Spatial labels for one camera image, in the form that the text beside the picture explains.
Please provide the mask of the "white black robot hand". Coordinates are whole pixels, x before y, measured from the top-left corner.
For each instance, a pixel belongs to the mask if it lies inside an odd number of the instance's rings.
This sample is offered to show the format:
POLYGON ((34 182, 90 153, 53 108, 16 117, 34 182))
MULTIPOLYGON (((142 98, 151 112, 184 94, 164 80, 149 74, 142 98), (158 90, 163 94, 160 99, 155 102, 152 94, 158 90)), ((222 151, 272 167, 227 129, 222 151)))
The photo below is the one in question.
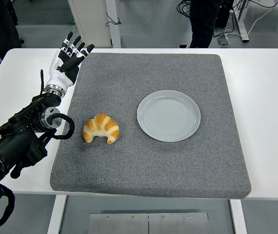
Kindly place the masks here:
POLYGON ((75 84, 81 63, 95 47, 93 44, 85 46, 84 42, 79 43, 81 36, 71 42, 72 36, 70 32, 55 53, 49 69, 50 78, 44 88, 46 93, 59 92, 60 96, 65 95, 67 89, 75 84))

